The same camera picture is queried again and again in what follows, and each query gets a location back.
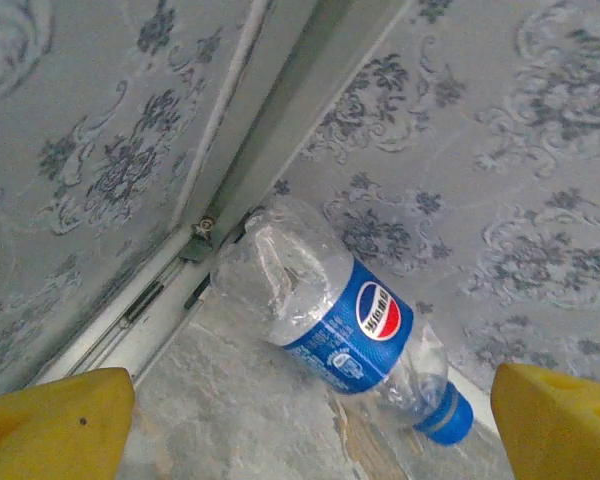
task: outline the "wallpaper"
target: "wallpaper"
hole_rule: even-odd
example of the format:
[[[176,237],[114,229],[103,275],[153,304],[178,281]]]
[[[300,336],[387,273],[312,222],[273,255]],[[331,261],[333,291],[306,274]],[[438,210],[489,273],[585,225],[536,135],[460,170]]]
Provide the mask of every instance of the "wallpaper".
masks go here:
[[[0,393],[168,235],[249,7],[0,0]]]
[[[485,391],[502,362],[600,380],[600,0],[414,2],[273,193]]]

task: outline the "blue bottle cap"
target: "blue bottle cap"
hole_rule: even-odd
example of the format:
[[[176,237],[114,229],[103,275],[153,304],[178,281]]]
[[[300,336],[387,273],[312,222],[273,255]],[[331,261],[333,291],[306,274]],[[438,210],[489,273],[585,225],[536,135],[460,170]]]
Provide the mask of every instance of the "blue bottle cap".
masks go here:
[[[440,445],[453,445],[467,436],[473,425],[473,410],[455,385],[447,382],[438,408],[413,428]]]

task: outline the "yellow plastic object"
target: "yellow plastic object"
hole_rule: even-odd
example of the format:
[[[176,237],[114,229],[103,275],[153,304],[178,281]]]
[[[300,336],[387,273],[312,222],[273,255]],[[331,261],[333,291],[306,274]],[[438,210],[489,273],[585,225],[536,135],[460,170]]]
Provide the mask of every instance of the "yellow plastic object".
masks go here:
[[[503,364],[491,408],[517,480],[600,480],[600,383]]]
[[[123,368],[0,397],[0,480],[113,479],[133,404]]]

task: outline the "wall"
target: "wall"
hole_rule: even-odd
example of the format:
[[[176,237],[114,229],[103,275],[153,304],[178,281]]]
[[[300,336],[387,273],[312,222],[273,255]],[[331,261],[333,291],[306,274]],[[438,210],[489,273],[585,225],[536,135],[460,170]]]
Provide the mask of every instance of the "wall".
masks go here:
[[[249,7],[0,0],[0,393],[168,235]]]
[[[600,379],[600,0],[420,0],[276,184],[431,320]]]

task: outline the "crushed plastic bottle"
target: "crushed plastic bottle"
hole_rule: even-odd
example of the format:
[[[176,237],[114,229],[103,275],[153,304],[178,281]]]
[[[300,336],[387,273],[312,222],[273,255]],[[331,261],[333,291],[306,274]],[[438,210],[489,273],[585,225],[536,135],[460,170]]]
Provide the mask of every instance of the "crushed plastic bottle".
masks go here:
[[[471,429],[427,322],[347,250],[306,203],[283,197],[225,247],[213,289],[245,331],[278,345],[370,420],[411,427],[442,445]]]

